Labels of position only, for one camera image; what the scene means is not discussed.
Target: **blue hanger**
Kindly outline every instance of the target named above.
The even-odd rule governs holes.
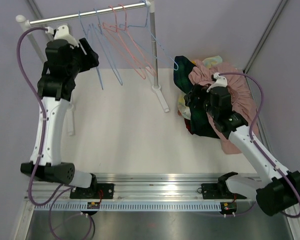
[[[113,58],[113,56],[112,56],[111,48],[109,47],[107,38],[104,36],[104,34],[103,34],[103,32],[102,32],[101,21],[100,21],[99,14],[98,14],[98,12],[97,12],[97,10],[96,10],[95,8],[94,8],[94,11],[95,11],[96,16],[97,16],[97,18],[98,18],[98,23],[99,23],[98,26],[99,26],[99,27],[97,28],[97,27],[92,23],[92,24],[91,24],[91,25],[92,25],[92,29],[94,30],[94,34],[95,34],[95,36],[97,37],[97,39],[98,39],[98,41],[99,41],[99,43],[100,43],[100,45],[101,45],[101,48],[102,48],[102,50],[103,50],[103,52],[104,52],[104,55],[105,55],[105,57],[106,57],[106,59],[107,59],[109,65],[110,65],[110,67],[111,67],[111,69],[112,69],[114,75],[116,76],[116,78],[118,79],[120,85],[122,86],[122,85],[123,85],[123,81],[122,81],[122,78],[121,78],[121,76],[120,76],[120,73],[119,73],[119,71],[118,71],[118,69],[117,69],[117,66],[116,66],[116,63],[115,63],[115,61],[114,61],[114,58]],[[106,48],[107,48],[107,50],[108,50],[109,56],[110,56],[110,58],[111,58],[111,61],[110,61],[110,59],[108,58],[108,55],[107,55],[107,53],[106,53],[106,50],[105,50],[103,44],[101,43],[101,39],[99,38],[98,34],[100,34],[100,35],[102,36],[102,39],[103,39],[103,41],[104,41],[104,43],[105,43],[105,46],[106,46]]]
[[[171,60],[174,62],[174,65],[175,65],[176,67],[173,66],[173,69],[174,69],[175,71],[177,71],[177,70],[179,69],[179,65],[175,62],[175,60],[174,60],[171,56],[167,55],[166,50],[164,49],[164,47],[160,44],[160,42],[158,42],[157,38],[155,38],[155,36],[154,36],[154,35],[151,33],[151,31],[149,30],[149,27],[148,27],[149,7],[146,6],[146,9],[147,9],[147,12],[146,12],[145,24],[144,24],[144,25],[128,25],[127,28],[129,28],[129,27],[134,27],[134,28],[145,28],[145,29],[147,29],[147,31],[151,34],[151,36],[154,38],[154,40],[156,41],[156,43],[157,43],[157,44],[160,46],[160,48],[163,50],[164,55],[165,55],[167,58],[171,59]],[[152,52],[147,51],[147,50],[146,50],[141,44],[139,44],[137,41],[134,41],[134,42],[135,42],[140,48],[142,48],[146,53],[148,53],[148,54],[150,54],[150,55],[153,56]],[[161,58],[159,58],[159,57],[157,57],[157,56],[153,56],[153,57],[156,58],[158,61],[160,61],[160,62],[166,64],[167,66],[172,67],[172,66],[171,66],[168,62],[166,62],[165,60],[163,60],[163,59],[161,59]]]
[[[91,25],[89,24],[88,30],[86,32],[85,27],[84,27],[84,25],[83,25],[83,23],[81,21],[80,11],[79,11],[78,15],[79,15],[79,20],[80,20],[80,24],[81,24],[84,36],[88,40],[89,39],[89,31],[91,31]],[[95,69],[96,69],[96,72],[97,72],[98,77],[99,77],[99,82],[100,82],[100,85],[101,85],[101,89],[103,90],[104,89],[104,85],[103,85],[103,82],[102,82],[102,78],[101,78],[101,74],[100,74],[100,69],[99,69],[98,66],[96,66]]]

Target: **pink hanger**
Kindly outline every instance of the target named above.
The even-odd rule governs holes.
[[[154,76],[156,74],[155,69],[152,67],[152,65],[148,62],[147,58],[145,57],[145,55],[142,53],[142,51],[140,50],[140,48],[138,47],[138,45],[136,44],[135,40],[132,38],[132,36],[130,35],[129,31],[128,31],[128,27],[127,27],[127,11],[125,9],[125,7],[122,4],[119,4],[119,6],[121,6],[124,10],[125,13],[125,22],[124,22],[124,30],[121,28],[118,28],[119,30],[125,31],[127,33],[127,35],[129,36],[129,38],[131,39],[131,41],[133,42],[133,45],[136,47],[136,49],[138,50],[138,52],[141,54],[141,56],[143,57],[143,60],[145,61],[146,64],[149,65],[149,67],[152,69],[152,71],[148,70],[148,68],[145,68],[152,76]]]
[[[107,38],[107,40],[113,45],[113,47],[119,51],[119,53],[123,56],[123,58],[127,61],[127,63],[136,71],[136,73],[138,75],[140,75],[140,77],[142,79],[146,79],[146,72],[144,71],[143,68],[146,68],[146,66],[136,57],[132,54],[132,52],[129,50],[129,48],[127,47],[127,45],[125,44],[125,42],[123,41],[122,37],[120,36],[118,30],[125,30],[126,26],[124,26],[124,28],[119,28],[118,27],[118,23],[117,23],[117,13],[114,10],[114,8],[112,6],[109,6],[109,8],[112,8],[112,11],[114,13],[115,16],[115,25],[109,25],[105,22],[102,23],[102,28],[106,30],[106,32],[117,42],[114,43],[113,40],[111,40],[110,37],[108,37],[106,34],[104,34],[104,36]],[[120,39],[117,39],[116,36],[114,35],[114,33],[117,33],[117,35],[120,37]],[[134,64],[126,57],[126,55],[120,50],[120,47],[123,47],[128,53],[129,55],[132,57],[132,59],[134,60],[134,63],[136,65],[136,67],[141,71],[139,72]]]
[[[132,36],[130,35],[130,33],[128,32],[128,27],[127,27],[127,11],[125,9],[125,7],[123,5],[120,4],[120,6],[123,8],[124,13],[125,13],[125,24],[124,24],[124,28],[119,28],[118,27],[118,22],[117,22],[117,13],[114,10],[114,8],[112,6],[109,6],[110,8],[112,8],[112,11],[114,13],[115,16],[115,25],[109,25],[105,22],[102,23],[102,28],[104,28],[108,34],[121,46],[123,47],[128,54],[132,57],[135,65],[140,69],[141,72],[139,72],[134,66],[133,63],[131,63],[131,61],[125,56],[125,54],[118,48],[118,46],[116,44],[114,44],[114,42],[107,36],[105,35],[105,37],[108,39],[108,41],[119,51],[119,53],[124,57],[124,59],[127,61],[127,63],[133,67],[133,69],[143,78],[146,79],[146,72],[144,69],[146,69],[151,75],[154,75],[156,73],[156,71],[154,70],[154,68],[152,67],[152,65],[147,61],[146,57],[144,56],[144,54],[142,53],[142,51],[140,50],[140,48],[138,47],[138,45],[136,44],[136,42],[133,40]],[[130,51],[130,49],[128,48],[128,46],[126,45],[125,41],[123,40],[122,36],[120,35],[120,32],[118,30],[121,31],[125,31],[127,33],[127,35],[129,36],[129,38],[131,39],[131,41],[133,42],[134,46],[137,48],[138,52],[142,55],[143,60],[150,66],[150,68],[152,69],[152,71],[150,71],[148,68],[146,68],[146,65],[144,63],[142,63],[135,55],[133,55],[133,53]],[[116,38],[114,36],[113,33],[117,33],[118,38]]]

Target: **pink cloth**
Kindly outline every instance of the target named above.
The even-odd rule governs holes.
[[[189,79],[192,84],[200,84],[202,86],[212,85],[214,81],[211,80],[211,75],[214,73],[238,73],[239,71],[231,66],[227,62],[220,63],[218,65],[213,66],[208,69],[204,66],[202,61],[195,60],[195,67],[192,72],[189,74]],[[257,106],[252,99],[250,89],[248,87],[246,78],[240,75],[227,75],[225,76],[227,79],[227,88],[229,93],[231,94],[231,103],[232,110],[241,114],[244,119],[251,124],[252,120],[256,116]],[[213,118],[207,114],[208,120],[216,134],[221,139],[221,148],[226,154],[239,154],[241,151],[229,140],[227,140],[222,133],[216,130]],[[253,127],[253,132],[258,134],[259,129],[255,124]]]

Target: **metal floor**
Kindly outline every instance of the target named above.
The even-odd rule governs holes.
[[[247,209],[238,205],[238,211]],[[77,211],[54,211],[52,226],[58,226]],[[258,207],[238,217],[224,219],[219,213],[205,212],[109,212],[92,216],[95,233],[90,240],[292,240],[287,219],[282,214],[266,216]],[[89,221],[72,218],[55,232],[65,240],[80,240]],[[49,231],[48,211],[35,210],[27,240],[53,240]]]

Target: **pile of clothes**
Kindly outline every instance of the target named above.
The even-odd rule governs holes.
[[[235,67],[223,62],[220,56],[209,57],[204,61],[191,62],[185,56],[176,56],[175,62],[178,70],[173,72],[174,84],[182,91],[178,98],[178,114],[184,117],[186,128],[191,134],[216,138],[221,140],[221,148],[226,154],[239,154],[240,150],[227,140],[222,133],[216,130],[212,117],[204,109],[198,109],[185,105],[184,95],[189,93],[194,84],[202,86],[212,85],[211,75],[214,73],[238,73]],[[257,114],[257,106],[252,99],[247,80],[240,75],[227,75],[227,88],[231,94],[232,110],[241,114],[251,124]],[[255,124],[253,132],[258,134],[258,126]]]

